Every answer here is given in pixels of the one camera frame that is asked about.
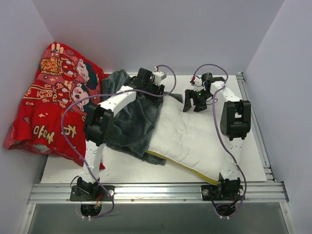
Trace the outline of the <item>white pillow yellow edge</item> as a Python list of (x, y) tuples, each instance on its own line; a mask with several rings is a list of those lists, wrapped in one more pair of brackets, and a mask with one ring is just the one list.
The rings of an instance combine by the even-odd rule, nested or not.
[(226, 152), (217, 137), (212, 112), (182, 109), (181, 102), (171, 96), (164, 97), (146, 152), (217, 185)]

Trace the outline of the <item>grey plush pillowcase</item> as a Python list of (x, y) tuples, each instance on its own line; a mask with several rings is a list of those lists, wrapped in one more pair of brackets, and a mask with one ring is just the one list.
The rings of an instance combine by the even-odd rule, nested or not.
[(114, 117), (113, 133), (106, 146), (150, 164), (165, 165), (165, 159), (146, 152), (161, 108), (162, 104), (139, 96)]

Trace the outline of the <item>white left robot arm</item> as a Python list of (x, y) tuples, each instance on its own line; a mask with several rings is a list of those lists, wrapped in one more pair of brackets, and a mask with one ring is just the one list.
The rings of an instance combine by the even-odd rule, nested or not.
[(159, 96), (164, 92), (161, 82), (166, 76), (165, 72), (158, 69), (151, 72), (141, 68), (137, 76), (121, 86), (117, 95), (89, 108), (83, 127), (86, 143), (83, 174), (72, 189), (71, 201), (95, 201), (104, 197), (104, 190), (98, 184), (99, 167), (104, 146), (112, 136), (114, 117), (137, 99), (136, 90), (145, 91), (149, 100), (160, 103)]

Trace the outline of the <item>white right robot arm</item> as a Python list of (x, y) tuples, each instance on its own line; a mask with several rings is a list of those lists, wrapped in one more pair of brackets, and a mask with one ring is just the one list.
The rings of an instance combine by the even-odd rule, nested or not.
[(204, 111), (208, 99), (217, 99), (223, 103), (218, 136), (226, 147), (224, 163), (218, 186), (203, 188), (202, 193), (206, 200), (238, 201), (242, 198), (243, 187), (237, 165), (244, 140), (251, 130), (251, 103), (239, 98), (224, 82), (223, 77), (213, 77), (211, 73), (193, 76), (190, 81), (193, 88), (185, 90), (183, 111), (191, 108), (197, 113)]

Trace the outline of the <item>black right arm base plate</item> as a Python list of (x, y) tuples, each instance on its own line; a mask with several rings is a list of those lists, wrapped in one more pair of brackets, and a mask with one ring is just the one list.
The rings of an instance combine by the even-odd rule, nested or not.
[(215, 185), (201, 185), (202, 199), (205, 201), (239, 201), (242, 199), (243, 186), (221, 188)]

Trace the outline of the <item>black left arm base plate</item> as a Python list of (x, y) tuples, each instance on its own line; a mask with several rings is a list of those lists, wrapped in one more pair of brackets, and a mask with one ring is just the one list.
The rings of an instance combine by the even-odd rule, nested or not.
[(110, 193), (111, 197), (98, 185), (95, 186), (94, 190), (87, 192), (75, 185), (72, 187), (70, 194), (70, 201), (112, 201), (114, 198), (115, 186), (104, 185), (104, 188)]

